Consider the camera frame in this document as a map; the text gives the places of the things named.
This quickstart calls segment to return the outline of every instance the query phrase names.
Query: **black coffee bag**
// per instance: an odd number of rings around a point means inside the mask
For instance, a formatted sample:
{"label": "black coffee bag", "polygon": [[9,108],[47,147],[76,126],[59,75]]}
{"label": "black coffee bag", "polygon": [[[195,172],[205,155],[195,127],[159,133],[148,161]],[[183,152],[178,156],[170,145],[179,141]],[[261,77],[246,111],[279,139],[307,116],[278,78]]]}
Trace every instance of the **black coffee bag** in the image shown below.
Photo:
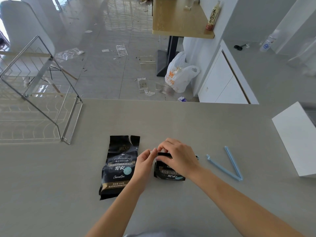
{"label": "black coffee bag", "polygon": [[131,180],[138,156],[139,136],[111,135],[102,180],[100,200],[118,196]]}
{"label": "black coffee bag", "polygon": [[162,161],[157,160],[154,168],[154,176],[158,179],[168,179],[168,180],[185,180],[185,177],[177,173],[167,164]]}

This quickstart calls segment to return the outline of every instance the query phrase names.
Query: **floor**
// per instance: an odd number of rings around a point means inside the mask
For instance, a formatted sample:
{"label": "floor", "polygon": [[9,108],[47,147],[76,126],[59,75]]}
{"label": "floor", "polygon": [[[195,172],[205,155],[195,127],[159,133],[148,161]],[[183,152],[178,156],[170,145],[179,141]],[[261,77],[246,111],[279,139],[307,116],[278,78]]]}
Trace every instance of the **floor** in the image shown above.
{"label": "floor", "polygon": [[[177,101],[193,98],[191,85],[184,93],[166,96],[156,91],[156,52],[166,50],[168,36],[152,34],[152,6],[137,0],[70,0],[60,12],[66,33],[58,51],[77,47],[85,53],[61,65],[78,78],[75,89],[83,98]],[[178,50],[182,51],[183,39]],[[126,49],[118,54],[117,45]],[[137,78],[146,78],[152,96],[140,93]]]}

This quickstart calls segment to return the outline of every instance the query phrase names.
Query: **right hand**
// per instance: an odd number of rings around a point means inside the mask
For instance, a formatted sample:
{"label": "right hand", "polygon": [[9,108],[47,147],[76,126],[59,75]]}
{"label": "right hand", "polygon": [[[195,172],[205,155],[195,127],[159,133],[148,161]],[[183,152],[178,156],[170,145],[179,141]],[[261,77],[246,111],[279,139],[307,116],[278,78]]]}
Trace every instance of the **right hand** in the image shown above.
{"label": "right hand", "polygon": [[156,160],[160,160],[173,168],[180,175],[190,178],[201,166],[190,146],[181,143],[179,140],[167,138],[158,146],[158,151],[165,149],[172,155],[172,159],[159,155]]}

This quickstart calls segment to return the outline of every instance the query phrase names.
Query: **gray countertop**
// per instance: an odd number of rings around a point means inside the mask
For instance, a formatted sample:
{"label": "gray countertop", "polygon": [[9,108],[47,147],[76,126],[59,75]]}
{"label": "gray countertop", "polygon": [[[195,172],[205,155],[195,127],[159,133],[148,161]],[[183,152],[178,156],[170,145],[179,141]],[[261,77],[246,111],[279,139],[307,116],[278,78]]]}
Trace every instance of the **gray countertop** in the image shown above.
{"label": "gray countertop", "polygon": [[281,112],[297,101],[316,102],[316,77],[288,66],[290,57],[276,55],[271,49],[260,52],[258,43],[238,51],[234,45],[246,42],[224,42],[260,104],[275,103]]}
{"label": "gray countertop", "polygon": [[[305,235],[316,233],[316,179],[300,178],[273,125],[275,105],[85,99],[70,146],[0,146],[0,235],[84,236],[113,202],[99,201],[110,135],[140,135],[139,153],[166,137],[191,145],[200,163]],[[243,174],[238,182],[209,154]],[[126,233],[179,228],[196,236],[240,236],[190,180],[151,175]]]}

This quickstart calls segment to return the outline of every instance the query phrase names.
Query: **bottle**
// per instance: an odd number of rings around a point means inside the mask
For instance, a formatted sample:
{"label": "bottle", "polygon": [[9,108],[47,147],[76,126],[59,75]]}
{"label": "bottle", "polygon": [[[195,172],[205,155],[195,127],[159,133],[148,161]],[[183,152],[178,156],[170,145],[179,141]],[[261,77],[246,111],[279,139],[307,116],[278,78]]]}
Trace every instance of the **bottle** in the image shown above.
{"label": "bottle", "polygon": [[212,13],[211,13],[211,16],[210,16],[210,18],[209,18],[209,21],[208,21],[208,23],[207,23],[207,25],[206,25],[206,30],[209,30],[209,31],[212,31],[213,30],[213,28],[214,28],[214,24],[215,24],[215,21],[216,21],[216,17],[217,17],[217,15],[218,15],[218,13],[219,13],[219,3],[220,3],[221,1],[217,1],[217,4],[216,4],[216,6],[213,8],[213,10],[212,10]]}
{"label": "bottle", "polygon": [[279,36],[279,30],[275,30],[262,44],[262,46],[260,47],[260,51],[266,52],[267,50],[269,50],[269,48],[274,43],[274,41],[278,38],[278,36]]}

